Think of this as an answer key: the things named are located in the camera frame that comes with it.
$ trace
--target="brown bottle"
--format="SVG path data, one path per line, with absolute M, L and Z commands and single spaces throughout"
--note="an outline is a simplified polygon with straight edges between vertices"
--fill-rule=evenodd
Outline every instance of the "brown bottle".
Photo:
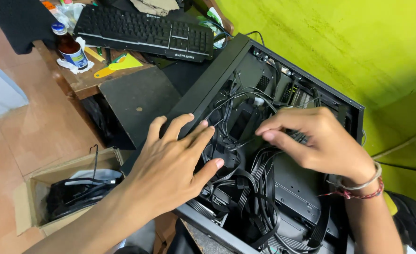
M 53 32 L 58 35 L 57 46 L 58 50 L 64 59 L 82 70 L 87 67 L 87 57 L 81 45 L 77 43 L 73 37 L 67 32 L 64 24 L 54 22 L 51 25 Z

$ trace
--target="keyboard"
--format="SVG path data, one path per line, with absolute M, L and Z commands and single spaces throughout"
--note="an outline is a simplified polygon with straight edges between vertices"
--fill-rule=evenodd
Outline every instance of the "keyboard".
M 213 58 L 213 31 L 207 27 L 91 4 L 83 8 L 74 35 L 105 48 L 195 62 Z

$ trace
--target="cardboard box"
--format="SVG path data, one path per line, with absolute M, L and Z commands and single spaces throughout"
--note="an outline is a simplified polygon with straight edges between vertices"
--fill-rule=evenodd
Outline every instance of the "cardboard box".
M 128 151 L 114 148 L 99 151 L 97 169 L 119 170 L 124 163 L 124 158 L 128 158 L 127 153 Z M 45 219 L 47 214 L 46 197 L 51 184 L 68 179 L 79 170 L 91 170 L 94 165 L 95 153 L 60 165 L 39 169 L 17 187 L 13 193 L 17 235 L 31 227 L 38 227 L 45 236 L 48 236 L 87 212 L 91 206 L 55 221 L 47 222 Z

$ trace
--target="bottle cap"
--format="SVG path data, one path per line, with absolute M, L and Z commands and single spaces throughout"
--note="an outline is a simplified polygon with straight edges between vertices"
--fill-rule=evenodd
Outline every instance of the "bottle cap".
M 59 21 L 54 22 L 51 25 L 51 29 L 53 30 L 53 32 L 57 35 L 64 35 L 67 33 L 67 28 L 65 28 L 64 24 L 62 24 Z

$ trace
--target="yellow-green wall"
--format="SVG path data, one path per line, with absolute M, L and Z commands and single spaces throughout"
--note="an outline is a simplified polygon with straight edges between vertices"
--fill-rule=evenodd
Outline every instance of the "yellow-green wall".
M 235 33 L 260 31 L 266 47 L 365 106 L 371 155 L 416 134 L 416 0 L 216 2 Z M 382 160 L 416 167 L 416 144 Z M 411 173 L 386 167 L 388 188 L 416 197 Z

